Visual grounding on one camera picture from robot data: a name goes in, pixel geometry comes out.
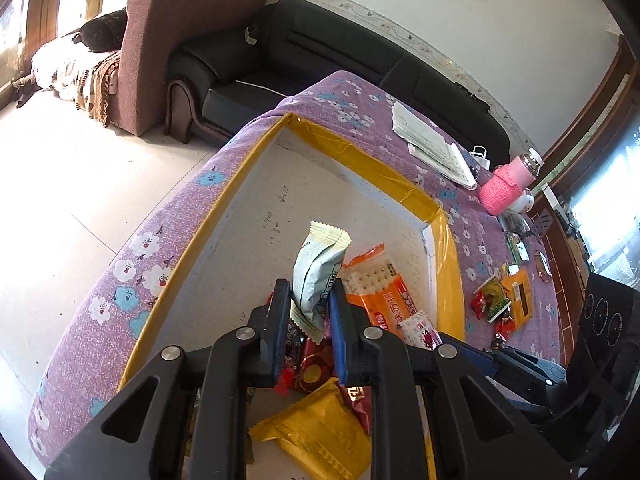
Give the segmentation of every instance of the pink knitted bottle cover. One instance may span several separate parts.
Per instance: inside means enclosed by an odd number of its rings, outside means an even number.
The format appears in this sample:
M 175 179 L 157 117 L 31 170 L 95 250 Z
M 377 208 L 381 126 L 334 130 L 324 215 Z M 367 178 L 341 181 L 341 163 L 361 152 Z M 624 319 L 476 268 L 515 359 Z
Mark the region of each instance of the pink knitted bottle cover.
M 478 190 L 480 203 L 492 216 L 504 212 L 521 194 L 522 190 L 513 179 L 508 166 L 495 170 L 494 176 Z

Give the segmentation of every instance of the yellow snack package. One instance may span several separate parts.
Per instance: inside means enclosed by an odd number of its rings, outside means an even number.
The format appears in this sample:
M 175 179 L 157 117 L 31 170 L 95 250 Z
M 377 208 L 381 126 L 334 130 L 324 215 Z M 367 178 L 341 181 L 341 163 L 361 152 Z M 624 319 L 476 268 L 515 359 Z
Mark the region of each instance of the yellow snack package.
M 333 377 L 283 412 L 249 430 L 255 442 L 276 440 L 314 480 L 357 480 L 371 462 L 371 439 L 345 405 Z

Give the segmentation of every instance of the white wall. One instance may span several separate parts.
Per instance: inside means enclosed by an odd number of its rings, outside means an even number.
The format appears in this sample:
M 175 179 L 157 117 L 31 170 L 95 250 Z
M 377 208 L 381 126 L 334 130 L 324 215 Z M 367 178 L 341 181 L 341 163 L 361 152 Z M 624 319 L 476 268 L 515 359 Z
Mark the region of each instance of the white wall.
M 599 85 L 618 38 L 601 0 L 353 0 L 449 56 L 542 152 Z

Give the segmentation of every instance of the white snack packet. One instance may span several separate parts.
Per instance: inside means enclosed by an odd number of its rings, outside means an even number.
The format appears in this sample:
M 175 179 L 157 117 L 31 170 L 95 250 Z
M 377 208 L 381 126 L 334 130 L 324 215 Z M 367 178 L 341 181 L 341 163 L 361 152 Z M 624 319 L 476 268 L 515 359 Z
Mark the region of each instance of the white snack packet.
M 350 243 L 347 231 L 311 222 L 309 234 L 293 267 L 293 300 L 306 319 L 299 319 L 295 308 L 292 308 L 291 319 L 316 344 L 322 341 L 326 298 Z
M 405 344 L 435 350 L 442 344 L 440 334 L 423 310 L 419 310 L 408 319 L 400 322 Z

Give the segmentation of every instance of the floral tablecloth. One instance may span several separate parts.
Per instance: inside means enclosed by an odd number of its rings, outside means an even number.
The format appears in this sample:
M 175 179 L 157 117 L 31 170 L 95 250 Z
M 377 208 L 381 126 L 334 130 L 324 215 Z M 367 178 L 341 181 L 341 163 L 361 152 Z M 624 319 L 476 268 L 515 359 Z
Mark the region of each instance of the floral tablecloth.
M 43 464 L 49 464 L 114 396 L 129 355 L 176 261 L 255 143 L 288 112 L 349 139 L 438 202 L 446 211 L 458 248 L 468 304 L 473 290 L 508 260 L 504 232 L 497 219 L 482 208 L 475 191 L 457 187 L 409 154 L 406 142 L 392 130 L 394 102 L 391 95 L 369 82 L 348 72 L 336 72 L 247 124 L 192 182 L 144 222 L 79 307 L 42 378 L 28 431 L 33 450 Z M 417 115 L 446 136 L 436 124 Z M 480 173 L 482 183 L 489 174 L 482 169 Z M 531 255 L 535 250 L 544 251 L 533 238 L 526 243 Z M 535 314 L 509 343 L 557 360 L 554 287 L 539 279 L 533 264 L 527 269 Z M 478 348 L 487 346 L 492 326 L 478 321 L 468 306 L 465 309 L 466 341 Z

